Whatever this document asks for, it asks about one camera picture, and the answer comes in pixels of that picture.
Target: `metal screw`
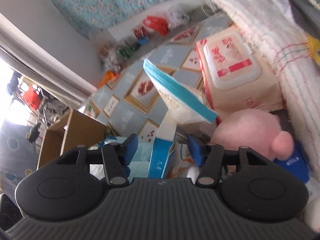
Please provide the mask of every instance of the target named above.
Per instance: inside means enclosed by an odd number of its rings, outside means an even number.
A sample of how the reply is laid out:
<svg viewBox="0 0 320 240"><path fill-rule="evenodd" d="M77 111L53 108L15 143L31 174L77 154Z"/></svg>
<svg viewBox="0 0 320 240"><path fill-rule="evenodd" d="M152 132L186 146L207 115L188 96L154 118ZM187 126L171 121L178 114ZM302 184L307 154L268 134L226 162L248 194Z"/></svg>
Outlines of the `metal screw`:
<svg viewBox="0 0 320 240"><path fill-rule="evenodd" d="M114 177L110 180L110 183L112 183L113 185L122 185L124 183L126 183L126 179L123 177Z"/></svg>
<svg viewBox="0 0 320 240"><path fill-rule="evenodd" d="M198 179L198 182L202 185L210 185L214 183L214 179L210 178L210 177L202 177L200 179Z"/></svg>

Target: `cardboard box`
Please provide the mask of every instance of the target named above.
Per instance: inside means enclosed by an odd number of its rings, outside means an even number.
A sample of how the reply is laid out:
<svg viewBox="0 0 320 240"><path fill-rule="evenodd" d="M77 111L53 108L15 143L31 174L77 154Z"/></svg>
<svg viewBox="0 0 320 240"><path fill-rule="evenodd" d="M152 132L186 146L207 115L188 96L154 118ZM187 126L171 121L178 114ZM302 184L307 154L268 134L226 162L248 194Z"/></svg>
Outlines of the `cardboard box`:
<svg viewBox="0 0 320 240"><path fill-rule="evenodd" d="M89 147L102 141L106 131L104 124L71 109L45 132L37 169L80 144Z"/></svg>
<svg viewBox="0 0 320 240"><path fill-rule="evenodd" d="M174 141L177 123L167 112L153 143L148 178L161 179L167 176L177 143Z"/></svg>

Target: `red plastic bag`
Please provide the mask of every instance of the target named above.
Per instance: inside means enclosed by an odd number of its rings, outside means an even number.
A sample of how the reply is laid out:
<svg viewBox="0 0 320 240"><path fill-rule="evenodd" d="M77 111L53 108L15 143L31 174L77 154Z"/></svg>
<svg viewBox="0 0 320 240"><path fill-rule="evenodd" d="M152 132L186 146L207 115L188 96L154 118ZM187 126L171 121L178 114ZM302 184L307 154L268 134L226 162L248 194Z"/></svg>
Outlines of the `red plastic bag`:
<svg viewBox="0 0 320 240"><path fill-rule="evenodd" d="M165 36L169 31L168 22L162 17L147 16L147 18L144 19L142 23L146 27L159 32L162 36Z"/></svg>
<svg viewBox="0 0 320 240"><path fill-rule="evenodd" d="M32 86L30 86L29 90L22 95L22 98L33 110L37 110L39 105L41 104L41 99Z"/></svg>

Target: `plastic bag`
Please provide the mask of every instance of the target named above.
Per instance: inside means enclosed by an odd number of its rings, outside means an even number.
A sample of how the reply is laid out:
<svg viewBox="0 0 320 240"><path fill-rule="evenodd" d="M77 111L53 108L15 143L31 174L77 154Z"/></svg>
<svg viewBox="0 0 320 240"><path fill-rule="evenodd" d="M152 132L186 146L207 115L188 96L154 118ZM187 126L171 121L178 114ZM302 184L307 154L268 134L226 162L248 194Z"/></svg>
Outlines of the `plastic bag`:
<svg viewBox="0 0 320 240"><path fill-rule="evenodd" d="M124 60L116 51L116 49L109 50L108 56L103 60L102 67L105 71L112 71L114 73L119 73L121 71L121 66Z"/></svg>
<svg viewBox="0 0 320 240"><path fill-rule="evenodd" d="M179 5L170 6L164 16L168 21L169 30L173 30L181 25L186 25L190 20L188 14L186 14Z"/></svg>
<svg viewBox="0 0 320 240"><path fill-rule="evenodd" d="M159 32L162 36L167 35L168 29L168 22L165 18L157 17L157 16L147 16L142 23L157 32Z"/></svg>
<svg viewBox="0 0 320 240"><path fill-rule="evenodd" d="M141 40L149 35L148 31L142 24L135 27L132 31L136 36L137 40Z"/></svg>
<svg viewBox="0 0 320 240"><path fill-rule="evenodd" d="M148 59L144 60L143 68L160 96L167 105L177 124L190 129L199 128L202 122L211 124L218 116L216 112L203 104L202 95L194 89L187 89L172 76L164 73Z"/></svg>

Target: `wall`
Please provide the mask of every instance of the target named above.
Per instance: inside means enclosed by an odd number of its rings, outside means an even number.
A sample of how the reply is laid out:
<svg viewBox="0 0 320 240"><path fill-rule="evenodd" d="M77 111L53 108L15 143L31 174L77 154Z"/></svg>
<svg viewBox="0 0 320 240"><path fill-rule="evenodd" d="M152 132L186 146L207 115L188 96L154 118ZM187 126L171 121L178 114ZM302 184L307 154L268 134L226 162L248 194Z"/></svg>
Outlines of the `wall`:
<svg viewBox="0 0 320 240"><path fill-rule="evenodd" d="M0 0L0 13L91 86L98 84L102 69L94 46L73 29L50 0Z"/></svg>
<svg viewBox="0 0 320 240"><path fill-rule="evenodd" d="M127 36L132 36L132 29L140 24L147 15L155 15L157 12L165 11L172 4L179 4L184 11L190 11L200 6L202 0L170 0L153 6L142 13L108 29L113 37L120 41Z"/></svg>

